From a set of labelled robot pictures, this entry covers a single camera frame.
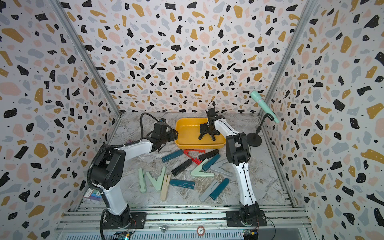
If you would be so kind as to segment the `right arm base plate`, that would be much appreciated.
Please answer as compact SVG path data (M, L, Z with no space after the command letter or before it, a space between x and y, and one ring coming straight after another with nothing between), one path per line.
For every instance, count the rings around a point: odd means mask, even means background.
M250 214L246 216L245 213L236 211L226 211L225 220L227 221L228 227L266 227L267 218L265 212L260 210L257 214Z

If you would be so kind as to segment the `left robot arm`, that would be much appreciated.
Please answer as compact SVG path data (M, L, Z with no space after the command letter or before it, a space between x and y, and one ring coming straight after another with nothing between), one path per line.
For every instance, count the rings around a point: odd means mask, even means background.
M144 135L144 116L155 120L153 130L147 135ZM107 211L113 216L121 217L129 213L129 205L120 187L125 162L140 155L159 152L166 143L176 141L179 135L164 118L158 120L149 113L140 116L140 133L139 140L127 145L103 145L87 171L89 187L101 193Z

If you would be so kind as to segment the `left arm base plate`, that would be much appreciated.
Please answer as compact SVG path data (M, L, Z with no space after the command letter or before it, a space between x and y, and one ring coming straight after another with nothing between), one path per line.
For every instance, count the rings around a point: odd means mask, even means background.
M143 229L146 223L147 213L123 213L120 216L115 216L109 212L105 213L105 216L101 220L104 230L115 229Z

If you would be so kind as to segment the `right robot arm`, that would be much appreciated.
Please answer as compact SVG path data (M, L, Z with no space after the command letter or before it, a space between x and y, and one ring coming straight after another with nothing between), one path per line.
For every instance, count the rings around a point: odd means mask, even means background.
M199 140L206 134L210 135L215 141L215 136L223 135L226 139L227 160L235 170L239 191L241 209L259 210L259 204L253 192L251 178L249 174L249 160L251 149L245 133L241 133L232 128L224 116L218 115L214 108L206 110L207 122L200 125Z

